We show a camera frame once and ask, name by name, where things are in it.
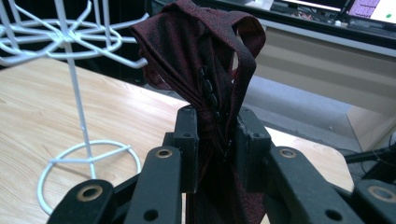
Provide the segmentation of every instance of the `desk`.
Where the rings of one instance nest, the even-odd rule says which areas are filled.
[[[131,145],[144,162],[147,152],[172,132],[186,102],[78,68],[82,102],[91,140]],[[74,93],[65,63],[41,59],[0,72],[0,223],[44,223],[35,190],[48,161],[83,142]],[[337,151],[269,130],[276,145],[296,147],[326,179],[345,189],[353,183]],[[107,147],[94,147],[104,153]],[[84,150],[73,157],[84,158]],[[96,163],[98,178],[114,186],[134,175],[134,161],[120,154]],[[54,207],[66,192],[89,177],[88,165],[57,165],[44,188]]]
[[[396,132],[394,35],[359,32],[244,6],[249,1],[194,1],[257,17],[266,28],[267,41],[256,58],[255,74],[353,105],[347,116],[362,150],[382,147]]]

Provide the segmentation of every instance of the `wire spiral rack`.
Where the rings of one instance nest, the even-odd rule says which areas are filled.
[[[146,59],[142,58],[133,62],[115,54],[114,51],[119,49],[123,43],[136,43],[133,37],[121,36],[118,30],[147,19],[149,14],[145,14],[142,18],[136,21],[110,24],[108,0],[102,0],[102,13],[104,20],[102,23],[102,14],[98,0],[88,0],[86,8],[78,18],[75,20],[69,20],[66,18],[64,1],[54,0],[58,18],[42,20],[22,7],[19,7],[14,0],[8,0],[8,3],[15,22],[10,22],[3,0],[0,0],[0,49],[7,54],[5,57],[0,57],[0,64],[3,66],[11,66],[43,57],[67,60],[77,103],[80,128],[84,138],[83,143],[70,147],[54,159],[49,160],[49,164],[38,179],[36,189],[37,199],[41,208],[50,215],[52,213],[52,209],[46,203],[43,191],[46,178],[56,163],[88,163],[90,165],[91,178],[95,179],[95,162],[126,151],[134,158],[136,171],[138,173],[141,171],[140,161],[130,146],[111,140],[90,141],[79,92],[75,60],[107,56],[116,62],[125,64],[132,68],[145,66],[147,64]],[[86,21],[87,17],[92,13],[92,8],[95,22]],[[93,41],[101,43],[101,46],[105,47],[98,47],[98,45],[92,43]],[[48,43],[48,45],[39,50],[23,48],[23,46],[34,43]],[[72,44],[79,44],[86,50],[73,52]],[[111,145],[116,147],[116,149],[94,157],[92,155],[91,146],[95,145]],[[86,148],[88,158],[66,158],[67,155],[81,148]]]

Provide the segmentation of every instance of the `white metal rack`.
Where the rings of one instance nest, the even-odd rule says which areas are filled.
[[[79,93],[75,60],[87,59],[97,56],[107,56],[110,59],[113,59],[119,63],[123,63],[127,66],[131,66],[132,68],[140,68],[145,66],[147,64],[145,59],[140,59],[136,62],[133,62],[122,58],[113,52],[119,49],[123,43],[136,43],[133,37],[121,36],[117,31],[119,29],[129,27],[134,23],[143,21],[148,18],[149,15],[145,14],[141,19],[136,21],[110,24],[108,0],[102,0],[104,18],[104,22],[102,23],[98,0],[92,1],[87,1],[85,10],[79,15],[77,19],[69,20],[66,18],[64,1],[54,0],[58,18],[41,20],[29,11],[16,5],[14,0],[8,0],[13,19],[15,21],[11,23],[6,12],[5,5],[3,4],[3,0],[0,0],[0,49],[7,54],[5,57],[0,57],[0,64],[3,66],[11,66],[37,58],[50,57],[58,60],[67,60],[69,65],[84,142],[74,147],[70,147],[56,158],[50,160],[49,164],[44,169],[38,180],[36,190],[37,198],[42,209],[49,215],[51,214],[52,209],[47,205],[44,199],[43,188],[49,172],[56,163],[88,163],[91,169],[91,178],[96,178],[94,167],[94,163],[96,161],[116,155],[123,151],[127,151],[133,156],[136,162],[137,172],[139,173],[141,170],[140,161],[136,154],[131,150],[130,146],[110,140],[90,141],[87,125],[85,122],[81,96]],[[95,22],[85,21],[87,16],[92,12],[92,7],[95,16]],[[28,20],[22,20],[21,15],[28,18]],[[97,45],[90,43],[90,41],[104,42],[105,47],[98,47]],[[26,46],[26,44],[28,45],[46,42],[48,45],[40,50],[29,50],[23,48],[23,46]],[[79,44],[87,50],[73,52],[72,44]],[[116,147],[116,149],[94,157],[92,155],[91,146],[95,145],[111,145]],[[66,158],[67,155],[84,147],[87,150],[88,158]]]

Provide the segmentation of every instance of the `patterned fabric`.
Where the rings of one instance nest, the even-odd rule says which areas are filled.
[[[131,29],[148,84],[197,110],[199,185],[187,196],[186,223],[260,223],[262,194],[246,193],[234,171],[233,129],[265,43],[262,26],[247,13],[179,0]]]

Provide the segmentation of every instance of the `screw hole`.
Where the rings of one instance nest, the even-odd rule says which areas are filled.
[[[90,202],[99,197],[103,192],[103,188],[99,185],[85,186],[78,191],[77,199],[80,202]]]
[[[155,209],[151,209],[145,212],[144,219],[146,221],[154,221],[158,218],[158,212]]]
[[[334,221],[341,221],[343,219],[341,214],[331,209],[326,210],[326,216]]]
[[[292,151],[292,150],[290,150],[290,149],[287,149],[287,148],[283,148],[283,149],[280,149],[279,150],[279,153],[280,153],[280,155],[282,155],[283,157],[286,157],[286,158],[294,158],[294,157],[296,157],[297,156],[297,154],[294,152],[294,151]]]
[[[161,158],[161,159],[168,158],[168,157],[172,156],[172,151],[169,149],[161,149],[161,150],[157,151],[156,155],[158,158]]]
[[[396,203],[396,194],[380,186],[370,186],[369,192],[378,200],[386,203]]]

